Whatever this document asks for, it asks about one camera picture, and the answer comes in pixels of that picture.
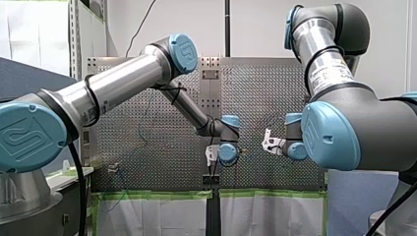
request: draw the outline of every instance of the white wall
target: white wall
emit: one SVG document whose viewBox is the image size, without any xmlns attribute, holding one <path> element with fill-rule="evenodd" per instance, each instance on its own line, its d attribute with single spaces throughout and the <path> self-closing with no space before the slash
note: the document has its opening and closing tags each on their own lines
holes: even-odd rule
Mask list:
<svg viewBox="0 0 417 236">
<path fill-rule="evenodd" d="M 371 44 L 361 59 L 357 79 L 378 96 L 406 91 L 408 8 L 412 0 L 349 0 L 363 9 L 371 24 Z M 109 56 L 124 56 L 132 35 L 151 0 L 108 1 Z M 284 50 L 284 26 L 295 4 L 320 6 L 334 0 L 232 0 L 231 55 L 239 57 L 292 57 Z M 200 55 L 224 54 L 224 0 L 158 0 L 134 41 L 131 56 L 149 42 L 174 32 L 188 34 Z"/>
<path fill-rule="evenodd" d="M 371 43 L 361 58 L 356 79 L 373 88 L 379 97 L 406 91 L 408 5 L 412 1 L 344 1 L 360 7 L 370 22 Z"/>
</svg>

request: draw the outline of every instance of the metal stand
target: metal stand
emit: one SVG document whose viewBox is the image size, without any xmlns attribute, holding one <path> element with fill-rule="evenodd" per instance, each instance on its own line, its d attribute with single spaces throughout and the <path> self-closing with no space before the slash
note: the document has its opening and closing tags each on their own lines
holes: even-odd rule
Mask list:
<svg viewBox="0 0 417 236">
<path fill-rule="evenodd" d="M 212 189 L 212 197 L 207 201 L 206 209 L 206 235 L 221 235 L 220 192 L 218 188 Z"/>
<path fill-rule="evenodd" d="M 218 57 L 203 57 L 201 58 L 201 76 L 200 76 L 200 106 L 206 114 L 213 118 L 220 118 L 221 115 L 221 73 L 220 73 L 220 58 Z M 206 146 L 209 144 L 210 138 L 201 138 L 202 153 L 206 152 Z M 214 144 L 219 143 L 219 139 L 213 140 Z M 206 157 L 204 156 L 204 173 L 207 171 Z M 207 201 L 206 209 L 206 235 L 220 236 L 221 235 L 221 220 L 220 220 L 220 193 L 218 187 L 220 185 L 220 175 L 214 173 L 213 176 L 209 174 L 203 175 L 203 186 L 205 190 L 211 190 L 211 199 Z"/>
</svg>

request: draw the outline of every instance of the green tape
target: green tape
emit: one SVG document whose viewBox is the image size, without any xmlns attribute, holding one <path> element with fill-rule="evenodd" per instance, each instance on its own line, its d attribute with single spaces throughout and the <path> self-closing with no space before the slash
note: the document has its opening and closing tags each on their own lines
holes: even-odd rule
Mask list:
<svg viewBox="0 0 417 236">
<path fill-rule="evenodd" d="M 322 220 L 322 235 L 328 234 L 328 195 L 323 199 L 323 220 Z"/>
<path fill-rule="evenodd" d="M 211 191 L 189 192 L 153 192 L 153 191 L 122 191 L 112 193 L 93 193 L 92 197 L 99 201 L 113 200 L 201 200 L 210 199 Z"/>
<path fill-rule="evenodd" d="M 327 196 L 327 192 L 263 190 L 263 189 L 220 190 L 221 198 L 250 198 L 254 196 L 271 196 L 271 197 L 300 198 L 300 199 L 324 199 Z"/>
<path fill-rule="evenodd" d="M 91 200 L 92 236 L 97 236 L 98 204 L 99 204 L 99 199 L 92 198 Z"/>
</svg>

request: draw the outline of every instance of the small component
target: small component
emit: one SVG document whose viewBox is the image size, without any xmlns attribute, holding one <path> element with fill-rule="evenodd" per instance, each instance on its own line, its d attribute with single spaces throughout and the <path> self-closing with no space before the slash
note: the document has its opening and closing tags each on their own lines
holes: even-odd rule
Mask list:
<svg viewBox="0 0 417 236">
<path fill-rule="evenodd" d="M 273 154 L 282 155 L 282 148 L 284 147 L 285 142 L 285 139 L 271 138 L 270 129 L 266 128 L 265 137 L 262 142 L 264 150 Z"/>
<path fill-rule="evenodd" d="M 219 145 L 212 145 L 206 147 L 206 158 L 208 160 L 208 166 L 217 161 Z"/>
<path fill-rule="evenodd" d="M 64 213 L 62 215 L 62 224 L 65 225 L 65 224 L 68 224 L 68 223 L 70 223 L 70 215 Z"/>
<path fill-rule="evenodd" d="M 204 80 L 218 80 L 219 72 L 217 70 L 203 70 Z"/>
<path fill-rule="evenodd" d="M 112 164 L 112 165 L 108 165 L 108 167 L 107 167 L 107 172 L 108 173 L 117 173 L 117 172 L 119 172 L 119 170 L 120 170 L 120 165 L 117 162 Z"/>
</svg>

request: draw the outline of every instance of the vertical rod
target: vertical rod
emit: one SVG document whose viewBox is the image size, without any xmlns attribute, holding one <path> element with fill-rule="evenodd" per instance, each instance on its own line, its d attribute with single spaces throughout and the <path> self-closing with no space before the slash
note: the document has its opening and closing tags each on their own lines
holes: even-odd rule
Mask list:
<svg viewBox="0 0 417 236">
<path fill-rule="evenodd" d="M 8 174 L 0 174 L 0 205 L 9 204 L 11 201 L 11 188 Z"/>
<path fill-rule="evenodd" d="M 226 57 L 230 57 L 230 0 L 224 0 L 224 4 Z"/>
</svg>

